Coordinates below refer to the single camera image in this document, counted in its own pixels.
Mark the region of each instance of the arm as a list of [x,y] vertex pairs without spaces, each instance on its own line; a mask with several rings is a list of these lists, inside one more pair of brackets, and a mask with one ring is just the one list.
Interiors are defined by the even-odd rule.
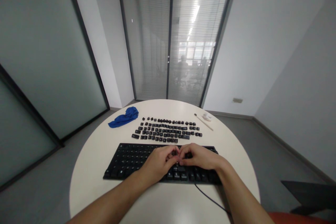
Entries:
[[153,150],[140,170],[92,202],[68,223],[120,222],[140,195],[158,182],[179,160],[179,156],[170,154],[174,149],[179,152],[173,145]]
[[274,223],[225,158],[195,143],[182,146],[180,157],[184,158],[188,152],[193,157],[183,159],[180,165],[199,166],[217,172],[235,224]]

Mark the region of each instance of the orange chair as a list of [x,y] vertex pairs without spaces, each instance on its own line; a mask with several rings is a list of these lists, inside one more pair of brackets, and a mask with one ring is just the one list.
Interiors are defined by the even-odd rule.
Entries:
[[295,215],[292,213],[271,212],[268,213],[275,224],[331,224],[326,220],[312,216]]

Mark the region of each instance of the black keyboard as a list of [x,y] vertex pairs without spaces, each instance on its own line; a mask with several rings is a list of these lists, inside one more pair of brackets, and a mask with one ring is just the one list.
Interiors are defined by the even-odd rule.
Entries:
[[[103,179],[124,180],[134,171],[139,170],[148,156],[155,148],[165,145],[149,145],[122,143],[119,144],[110,165],[105,171]],[[208,150],[217,153],[215,147],[204,146]],[[185,158],[192,158],[188,153]],[[175,164],[169,172],[160,180],[164,183],[184,184],[221,184],[221,181],[214,170],[205,170],[197,166],[180,166]]]

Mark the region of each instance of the black door frame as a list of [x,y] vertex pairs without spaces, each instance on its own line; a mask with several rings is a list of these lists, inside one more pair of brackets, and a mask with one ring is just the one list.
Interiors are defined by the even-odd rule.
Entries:
[[[218,33],[217,33],[217,36],[216,36],[216,45],[215,45],[215,47],[213,49],[214,52],[212,54],[210,66],[208,68],[208,73],[207,73],[207,76],[206,76],[206,81],[205,81],[205,84],[204,84],[204,88],[203,88],[202,97],[201,97],[201,101],[200,101],[199,107],[201,107],[201,105],[203,103],[203,99],[204,99],[204,96],[205,96],[205,91],[207,89],[207,85],[208,85],[209,78],[210,78],[210,73],[211,73],[211,70],[212,70],[212,66],[214,64],[214,57],[215,57],[216,52],[217,52],[217,46],[218,46],[218,43],[219,43],[220,36],[222,34],[222,28],[223,28],[224,20],[225,20],[225,17],[226,17],[228,8],[229,8],[229,3],[230,3],[230,0],[226,0],[225,6],[224,6],[224,10],[223,10],[223,13],[222,13],[222,17],[221,17],[221,20],[220,20],[220,23],[219,23]],[[123,2],[123,0],[120,0],[120,7],[121,7],[122,23],[124,25],[126,48],[127,48],[128,62],[129,62],[129,65],[130,65],[129,68],[130,68],[130,72],[131,72],[131,79],[132,79],[132,87],[133,87],[134,99],[136,101],[141,101],[141,100],[137,99],[137,94],[136,94],[136,91],[135,91],[134,75],[133,75],[132,59],[131,59],[131,51],[130,51],[130,45],[129,45],[130,43],[129,43],[129,40],[128,40],[128,33],[127,33],[127,25],[126,25],[126,17],[125,17],[125,9],[124,9],[124,2]],[[167,55],[167,59],[168,59],[167,60],[167,94],[166,94],[166,99],[168,99],[168,85],[169,85],[169,62],[170,62],[170,47],[171,47],[171,37],[172,37],[172,31],[171,31],[172,30],[172,24],[171,24],[172,23],[172,13],[173,13],[173,0],[170,0],[168,55]]]
[[81,11],[79,9],[78,2],[77,2],[77,0],[71,0],[71,2],[72,2],[72,5],[75,9],[75,12],[76,12],[76,15],[77,15],[77,18],[78,18],[78,21],[79,21],[80,29],[82,31],[82,34],[83,34],[83,37],[84,37],[84,40],[85,40],[87,50],[89,51],[90,59],[91,59],[91,62],[92,62],[92,65],[93,65],[94,72],[96,74],[98,83],[99,83],[101,93],[102,93],[103,98],[104,98],[106,109],[104,111],[102,111],[101,113],[99,113],[98,115],[96,115],[91,120],[89,120],[88,122],[84,123],[82,126],[78,127],[77,129],[75,129],[74,131],[72,131],[71,133],[69,133],[68,135],[66,135],[65,137],[60,139],[56,135],[56,133],[53,131],[53,129],[48,125],[48,123],[44,120],[44,118],[41,116],[41,114],[37,111],[37,109],[33,106],[33,104],[30,102],[30,100],[26,97],[26,95],[22,92],[22,90],[19,88],[19,86],[15,83],[15,81],[12,79],[12,77],[8,74],[8,72],[5,70],[5,68],[3,68],[3,66],[0,64],[0,79],[5,83],[5,85],[9,88],[9,90],[12,92],[12,94],[20,101],[20,103],[25,107],[25,109],[33,117],[33,119],[41,126],[41,128],[47,133],[47,135],[51,138],[51,140],[56,145],[55,148],[53,150],[51,150],[49,153],[47,153],[46,155],[41,157],[35,163],[26,167],[22,172],[15,175],[13,178],[11,178],[9,181],[7,181],[5,184],[0,185],[0,192],[5,190],[8,186],[13,184],[15,181],[20,179],[22,176],[27,174],[30,170],[34,169],[36,166],[38,166],[40,163],[42,163],[44,160],[46,160],[48,157],[50,157],[52,154],[54,154],[57,150],[59,150],[60,148],[63,148],[64,147],[64,142],[66,140],[68,140],[70,137],[72,137],[73,135],[78,133],[80,130],[82,130],[83,128],[85,128],[90,123],[92,123],[97,118],[99,118],[100,116],[102,116],[103,114],[105,114],[107,111],[110,110],[110,105],[109,105],[109,102],[107,100],[107,96],[106,96],[106,93],[105,93],[103,82],[102,82],[101,77],[100,77],[98,66],[97,66],[97,63],[96,63],[96,60],[95,60],[95,56],[93,54],[93,50],[92,50],[92,47],[91,47],[91,44],[90,44],[89,36],[88,36],[88,33],[87,33],[85,25],[84,25],[84,21],[83,21],[83,18],[82,18]]

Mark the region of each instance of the floor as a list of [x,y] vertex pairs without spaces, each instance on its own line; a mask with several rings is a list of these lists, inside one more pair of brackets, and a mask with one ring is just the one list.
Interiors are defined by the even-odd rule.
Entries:
[[[69,189],[77,157],[109,111],[66,142],[66,147],[0,193],[0,223],[65,223],[70,219]],[[289,212],[298,206],[281,180],[323,183],[251,120],[216,116],[239,139],[254,166],[261,204],[267,211]],[[317,216],[336,220],[335,212]]]

